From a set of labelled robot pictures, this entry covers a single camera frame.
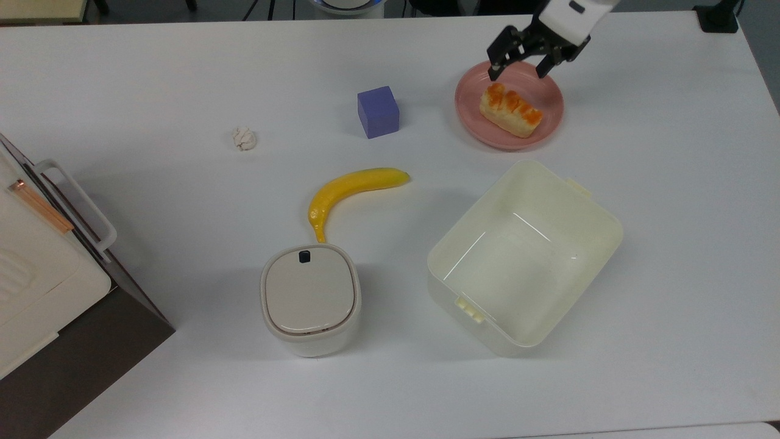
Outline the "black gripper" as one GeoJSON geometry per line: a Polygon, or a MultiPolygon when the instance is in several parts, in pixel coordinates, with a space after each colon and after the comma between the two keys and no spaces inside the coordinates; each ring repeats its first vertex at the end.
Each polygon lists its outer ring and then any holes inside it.
{"type": "Polygon", "coordinates": [[[554,67],[574,61],[590,42],[591,31],[592,24],[583,19],[573,23],[553,19],[546,23],[536,16],[523,29],[507,26],[487,49],[490,81],[496,82],[513,63],[536,55],[543,56],[536,66],[538,78],[543,79],[554,67]]]}

